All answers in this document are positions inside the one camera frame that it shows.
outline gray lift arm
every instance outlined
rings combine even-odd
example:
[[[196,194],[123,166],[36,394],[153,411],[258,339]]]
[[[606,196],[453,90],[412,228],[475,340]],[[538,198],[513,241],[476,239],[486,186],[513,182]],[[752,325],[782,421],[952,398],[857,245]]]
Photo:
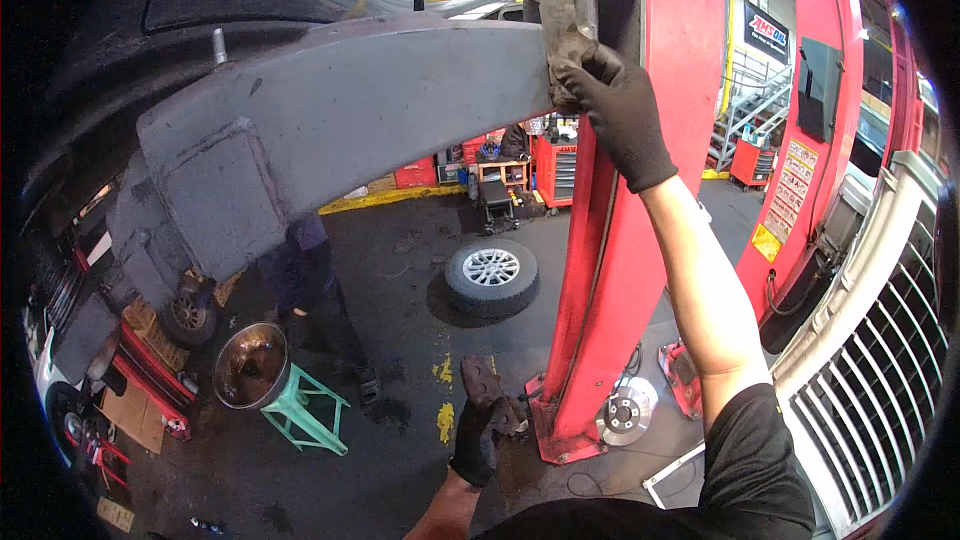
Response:
[[[614,12],[636,18],[642,0],[624,1]],[[544,3],[537,23],[445,18],[450,8],[347,20],[218,66],[140,116],[142,156],[107,220],[114,254],[162,305],[186,264],[225,280],[330,200],[550,111],[547,54],[565,30],[596,30],[587,2],[577,17]]]

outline yellow painted curb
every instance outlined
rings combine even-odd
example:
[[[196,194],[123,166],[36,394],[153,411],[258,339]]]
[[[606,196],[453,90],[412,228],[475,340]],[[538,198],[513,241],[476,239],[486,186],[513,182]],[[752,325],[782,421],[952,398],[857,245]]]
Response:
[[[729,180],[730,172],[729,171],[720,171],[717,173],[713,169],[704,169],[701,176],[702,180]]]
[[[371,192],[366,196],[357,198],[338,198],[333,202],[323,205],[317,210],[320,215],[330,215],[331,213],[340,213],[341,211],[350,211],[353,209],[363,209],[364,207],[378,207],[379,205],[389,205],[392,202],[401,202],[411,198],[427,197],[445,197],[448,195],[459,195],[467,191],[466,186],[460,184],[449,184],[447,186],[424,186],[424,187],[405,187],[403,189],[385,189],[379,192]]]

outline brake rotor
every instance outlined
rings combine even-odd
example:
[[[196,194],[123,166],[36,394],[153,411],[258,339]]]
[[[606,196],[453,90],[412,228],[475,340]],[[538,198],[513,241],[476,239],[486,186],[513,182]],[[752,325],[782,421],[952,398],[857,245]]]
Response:
[[[597,413],[597,434],[610,446],[633,444],[650,427],[657,390],[645,378],[620,378]]]

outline staircase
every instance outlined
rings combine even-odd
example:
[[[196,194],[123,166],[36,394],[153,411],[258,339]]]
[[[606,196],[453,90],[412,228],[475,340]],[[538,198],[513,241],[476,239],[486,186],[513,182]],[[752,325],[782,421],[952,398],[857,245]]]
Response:
[[[732,98],[726,111],[713,123],[709,161],[715,161],[714,170],[726,170],[734,160],[734,151],[743,127],[756,126],[756,132],[772,132],[785,119],[790,109],[790,91],[793,88],[793,66],[761,81],[757,87],[741,86],[744,93]]]

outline vehicle lift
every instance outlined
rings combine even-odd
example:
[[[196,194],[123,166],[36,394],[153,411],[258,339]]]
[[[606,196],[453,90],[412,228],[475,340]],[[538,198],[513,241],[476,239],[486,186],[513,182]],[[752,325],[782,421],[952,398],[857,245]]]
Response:
[[[317,26],[239,62],[221,63],[218,50],[210,75],[137,123],[141,151],[107,225],[112,250],[138,291],[163,304],[189,267],[228,279],[282,242],[290,223],[365,180],[569,104],[545,64],[579,58],[591,40],[646,67],[667,148],[696,194],[722,74],[727,0],[524,0],[524,22],[450,18],[497,1],[457,0],[433,11]],[[768,284],[782,303],[801,282],[795,272],[810,258],[808,227],[822,219],[849,159],[863,69],[860,29],[858,0],[797,0],[798,48],[815,41],[842,58],[830,64],[837,91],[825,138],[798,125],[796,67],[784,146],[798,142],[815,153],[814,183],[786,242],[770,248],[759,230],[782,191],[780,160],[738,262],[761,322],[770,317]],[[910,63],[894,81],[907,92],[912,60],[900,38],[896,55]],[[369,116],[371,104],[380,117]],[[365,133],[358,137],[361,120]],[[586,122],[577,161],[553,346],[545,372],[526,385],[540,456],[557,464],[606,452],[595,416],[666,284],[642,201],[596,150]]]

